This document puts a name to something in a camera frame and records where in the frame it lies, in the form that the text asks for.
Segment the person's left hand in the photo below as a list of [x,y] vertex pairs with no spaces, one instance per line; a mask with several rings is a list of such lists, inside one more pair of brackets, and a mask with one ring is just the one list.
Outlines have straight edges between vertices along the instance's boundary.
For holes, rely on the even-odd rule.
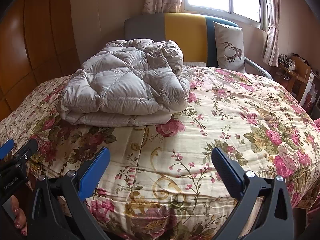
[[27,236],[28,234],[28,223],[24,211],[20,208],[18,199],[12,195],[10,197],[10,208],[15,216],[14,226],[20,230],[21,235]]

